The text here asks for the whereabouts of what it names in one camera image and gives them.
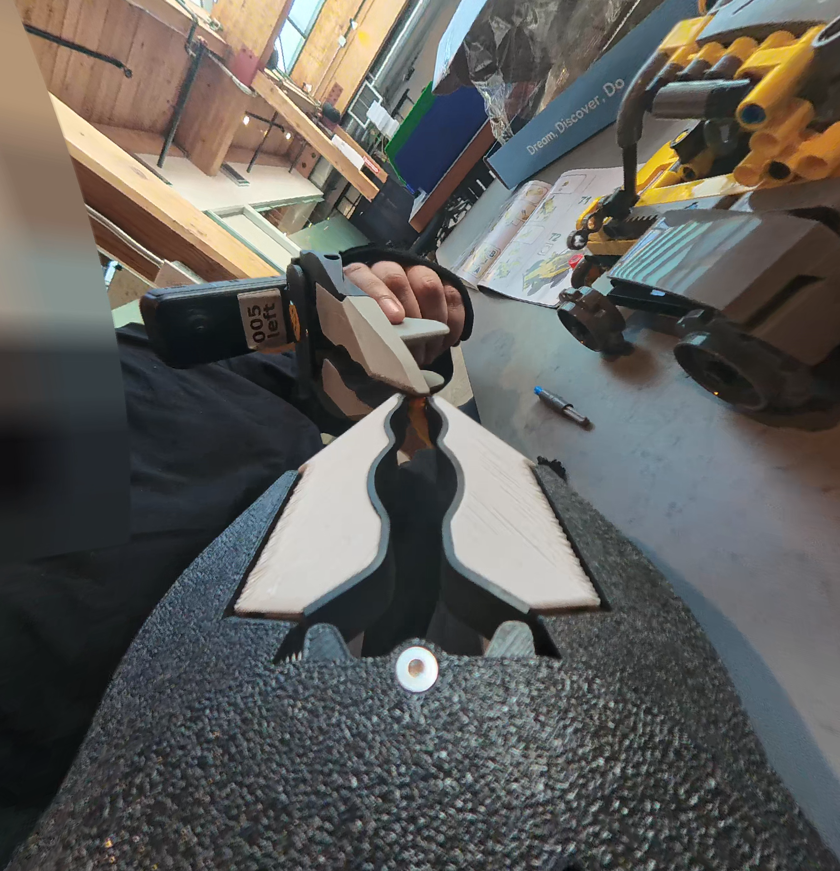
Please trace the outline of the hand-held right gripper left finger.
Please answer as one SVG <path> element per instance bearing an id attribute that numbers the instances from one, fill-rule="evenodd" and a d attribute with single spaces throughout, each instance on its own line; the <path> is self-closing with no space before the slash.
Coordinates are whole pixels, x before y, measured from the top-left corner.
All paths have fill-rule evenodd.
<path id="1" fill-rule="evenodd" d="M 307 461 L 234 605 L 238 616 L 311 621 L 338 597 L 363 592 L 388 549 L 389 522 L 371 492 L 395 448 L 393 396 Z"/>

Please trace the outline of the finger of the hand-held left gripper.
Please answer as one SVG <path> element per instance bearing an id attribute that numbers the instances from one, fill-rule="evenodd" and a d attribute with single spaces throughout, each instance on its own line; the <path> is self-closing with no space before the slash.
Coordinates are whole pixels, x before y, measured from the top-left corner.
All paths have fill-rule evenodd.
<path id="1" fill-rule="evenodd" d="M 323 285 L 315 286 L 319 326 L 326 339 L 377 382 L 404 394 L 427 396 L 428 383 L 378 303 L 366 295 L 338 298 Z"/>
<path id="2" fill-rule="evenodd" d="M 388 399 L 388 386 L 349 359 L 325 359 L 320 367 L 324 393 L 351 420 L 370 414 Z"/>

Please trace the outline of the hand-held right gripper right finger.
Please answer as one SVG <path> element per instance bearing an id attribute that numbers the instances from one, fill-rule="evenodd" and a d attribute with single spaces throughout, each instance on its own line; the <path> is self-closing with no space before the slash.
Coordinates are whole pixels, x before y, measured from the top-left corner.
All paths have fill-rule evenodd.
<path id="1" fill-rule="evenodd" d="M 451 403 L 431 398 L 440 461 L 441 596 L 482 637 L 519 621 L 545 637 L 543 617 L 597 612 L 601 595 L 535 473 L 535 463 Z"/>

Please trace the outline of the small yellow tooth piece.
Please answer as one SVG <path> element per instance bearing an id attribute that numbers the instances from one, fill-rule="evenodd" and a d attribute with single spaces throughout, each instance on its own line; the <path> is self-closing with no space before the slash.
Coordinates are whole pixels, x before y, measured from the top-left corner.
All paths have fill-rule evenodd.
<path id="1" fill-rule="evenodd" d="M 403 443 L 399 449 L 399 463 L 406 463 L 417 453 L 434 448 L 428 428 L 427 399 L 408 397 L 403 407 L 407 417 Z"/>

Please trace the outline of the grey axle pin blue tip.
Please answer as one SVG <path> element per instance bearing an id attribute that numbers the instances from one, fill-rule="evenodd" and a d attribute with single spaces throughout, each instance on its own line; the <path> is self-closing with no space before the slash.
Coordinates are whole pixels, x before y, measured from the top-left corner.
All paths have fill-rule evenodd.
<path id="1" fill-rule="evenodd" d="M 534 387 L 536 398 L 542 402 L 546 408 L 560 415 L 564 419 L 573 422 L 583 430 L 591 430 L 593 424 L 586 416 L 581 415 L 571 403 L 567 402 L 561 396 L 541 387 Z"/>

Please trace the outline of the person's left hand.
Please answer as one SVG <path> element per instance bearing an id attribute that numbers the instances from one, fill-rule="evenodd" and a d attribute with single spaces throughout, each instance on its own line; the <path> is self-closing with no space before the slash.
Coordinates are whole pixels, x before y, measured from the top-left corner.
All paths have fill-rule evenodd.
<path id="1" fill-rule="evenodd" d="M 377 301 L 391 323 L 414 318 L 439 321 L 447 327 L 445 336 L 412 347 L 411 353 L 421 368 L 433 371 L 462 338 L 469 315 L 462 294 L 429 266 L 405 266 L 385 259 L 372 265 L 352 263 L 343 271 L 347 280 Z"/>

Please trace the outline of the person's dark clothing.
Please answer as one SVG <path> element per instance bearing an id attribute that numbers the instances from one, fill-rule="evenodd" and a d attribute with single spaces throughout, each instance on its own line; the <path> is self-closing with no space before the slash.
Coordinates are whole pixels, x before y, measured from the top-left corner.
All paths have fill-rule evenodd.
<path id="1" fill-rule="evenodd" d="M 0 869 L 467 869 L 503 859 L 472 666 L 427 634 L 444 459 L 372 482 L 384 543 L 310 626 L 238 595 L 310 484 L 320 432 L 283 356 L 168 367 L 116 332 L 129 542 L 0 566 Z M 340 634 L 371 629 L 355 658 Z"/>

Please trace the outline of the instruction booklet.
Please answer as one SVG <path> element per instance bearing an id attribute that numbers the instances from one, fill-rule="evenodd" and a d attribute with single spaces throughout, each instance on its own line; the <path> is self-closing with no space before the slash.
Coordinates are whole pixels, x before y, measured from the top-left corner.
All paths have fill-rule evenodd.
<path id="1" fill-rule="evenodd" d="M 599 197 L 622 182 L 618 167 L 564 172 L 555 183 L 522 185 L 458 263 L 457 276 L 476 289 L 557 308 L 571 289 L 569 235 Z"/>

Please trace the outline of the blue partition panel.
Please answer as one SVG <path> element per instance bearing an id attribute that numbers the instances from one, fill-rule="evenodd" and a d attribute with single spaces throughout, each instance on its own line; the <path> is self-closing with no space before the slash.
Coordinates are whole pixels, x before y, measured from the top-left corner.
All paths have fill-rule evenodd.
<path id="1" fill-rule="evenodd" d="M 481 156 L 494 143 L 481 93 L 469 85 L 436 95 L 428 84 L 385 153 L 400 183 L 417 196 L 431 193 L 472 143 Z"/>

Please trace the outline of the blue cardboard box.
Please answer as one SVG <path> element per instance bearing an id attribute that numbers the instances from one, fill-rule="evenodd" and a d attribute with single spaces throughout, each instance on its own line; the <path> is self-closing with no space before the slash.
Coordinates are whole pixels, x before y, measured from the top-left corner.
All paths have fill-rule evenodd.
<path id="1" fill-rule="evenodd" d="M 611 125 L 642 64 L 695 1 L 460 2 L 432 93 L 481 102 L 509 189 Z"/>

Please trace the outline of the yellow toy brick vehicle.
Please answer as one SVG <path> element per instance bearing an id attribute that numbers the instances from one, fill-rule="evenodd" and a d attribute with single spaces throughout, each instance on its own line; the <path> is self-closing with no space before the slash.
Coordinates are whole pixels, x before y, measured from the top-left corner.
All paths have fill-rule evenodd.
<path id="1" fill-rule="evenodd" d="M 840 405 L 840 2 L 698 2 L 637 70 L 623 182 L 580 215 L 559 321 L 607 359 L 625 310 L 697 386 L 782 421 Z"/>

